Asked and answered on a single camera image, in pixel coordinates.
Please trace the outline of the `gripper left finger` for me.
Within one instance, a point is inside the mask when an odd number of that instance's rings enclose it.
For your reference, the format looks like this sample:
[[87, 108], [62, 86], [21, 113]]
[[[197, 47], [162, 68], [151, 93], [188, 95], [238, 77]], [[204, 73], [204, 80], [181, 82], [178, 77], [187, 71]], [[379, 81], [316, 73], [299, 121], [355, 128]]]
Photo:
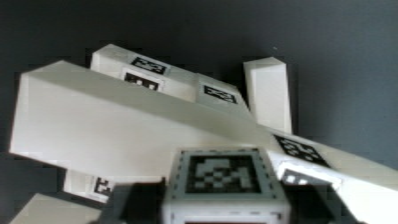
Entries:
[[164, 182], [119, 184], [91, 224], [162, 224], [164, 194]]

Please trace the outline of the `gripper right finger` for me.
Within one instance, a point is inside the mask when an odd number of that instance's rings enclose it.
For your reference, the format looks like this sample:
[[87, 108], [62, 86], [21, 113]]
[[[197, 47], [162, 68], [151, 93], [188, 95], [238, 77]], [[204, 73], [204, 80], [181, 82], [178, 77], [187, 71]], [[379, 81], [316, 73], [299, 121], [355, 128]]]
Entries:
[[363, 224], [327, 184], [284, 185], [291, 205], [290, 224]]

